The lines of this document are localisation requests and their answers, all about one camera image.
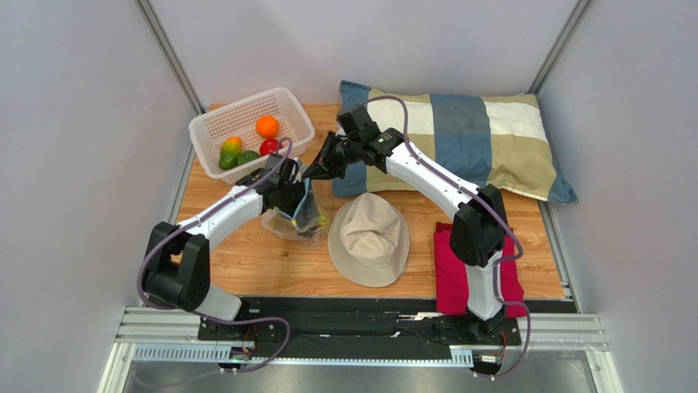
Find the clear zip top bag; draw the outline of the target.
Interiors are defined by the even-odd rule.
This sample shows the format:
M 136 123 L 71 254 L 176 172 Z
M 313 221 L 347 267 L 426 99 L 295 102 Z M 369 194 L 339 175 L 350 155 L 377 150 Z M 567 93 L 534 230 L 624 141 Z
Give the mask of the clear zip top bag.
M 309 179 L 296 174 L 293 179 L 302 180 L 306 195 L 301 200 L 294 215 L 286 215 L 278 209 L 267 210 L 261 216 L 262 227 L 284 240 L 299 242 L 307 248 L 321 248 L 329 225 L 320 227 L 319 218 L 327 214 L 315 198 L 315 191 Z

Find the red fake apple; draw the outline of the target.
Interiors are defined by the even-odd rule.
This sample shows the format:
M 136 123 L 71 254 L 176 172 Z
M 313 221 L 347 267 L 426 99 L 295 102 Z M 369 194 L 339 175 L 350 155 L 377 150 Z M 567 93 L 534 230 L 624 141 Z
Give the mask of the red fake apple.
M 265 139 L 260 145 L 260 157 L 268 156 L 271 154 L 278 154 L 281 149 L 282 144 L 278 139 L 268 138 Z

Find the green fake avocado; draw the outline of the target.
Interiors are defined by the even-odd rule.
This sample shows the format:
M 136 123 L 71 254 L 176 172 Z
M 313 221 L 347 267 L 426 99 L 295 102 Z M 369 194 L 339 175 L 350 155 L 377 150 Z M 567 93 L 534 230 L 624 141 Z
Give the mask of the green fake avocado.
M 261 156 L 257 151 L 247 150 L 243 151 L 237 159 L 237 166 L 246 165 L 254 160 L 259 159 Z

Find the orange fake orange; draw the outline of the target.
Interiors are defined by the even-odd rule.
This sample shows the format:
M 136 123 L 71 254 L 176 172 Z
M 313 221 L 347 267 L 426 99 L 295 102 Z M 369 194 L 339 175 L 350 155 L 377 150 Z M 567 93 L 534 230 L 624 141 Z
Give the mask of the orange fake orange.
M 256 131 L 261 138 L 274 139 L 280 132 L 280 123 L 272 115 L 264 115 L 256 122 Z

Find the green orange fake mango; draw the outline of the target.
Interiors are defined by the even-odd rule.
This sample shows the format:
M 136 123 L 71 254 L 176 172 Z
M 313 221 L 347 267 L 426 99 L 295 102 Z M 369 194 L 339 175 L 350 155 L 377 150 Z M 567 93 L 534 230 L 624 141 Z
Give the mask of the green orange fake mango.
M 221 170 L 231 170 L 238 165 L 242 154 L 242 140 L 238 137 L 227 138 L 220 146 L 218 166 Z

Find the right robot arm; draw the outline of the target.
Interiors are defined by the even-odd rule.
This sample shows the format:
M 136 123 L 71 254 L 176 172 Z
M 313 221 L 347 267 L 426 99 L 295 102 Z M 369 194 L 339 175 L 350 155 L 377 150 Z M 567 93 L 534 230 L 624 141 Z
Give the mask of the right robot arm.
M 303 178 L 344 178 L 348 165 L 362 162 L 426 196 L 452 219 L 449 246 L 464 264 L 468 280 L 468 329 L 479 339 L 495 334 L 505 319 L 495 266 L 503 256 L 508 227 L 501 192 L 492 185 L 477 187 L 446 171 L 400 131 L 381 130 L 362 105 L 339 112 L 337 120 L 343 133 L 328 134 Z

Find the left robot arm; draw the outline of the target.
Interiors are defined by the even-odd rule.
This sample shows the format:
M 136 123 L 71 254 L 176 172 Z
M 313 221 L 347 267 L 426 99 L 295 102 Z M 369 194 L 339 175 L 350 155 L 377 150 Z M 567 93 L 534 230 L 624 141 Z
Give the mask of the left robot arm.
M 179 224 L 161 222 L 150 235 L 138 271 L 138 291 L 156 309 L 181 309 L 232 322 L 242 299 L 211 281 L 211 252 L 267 210 L 294 212 L 306 194 L 297 159 L 268 155 L 265 166 L 239 179 L 223 198 Z

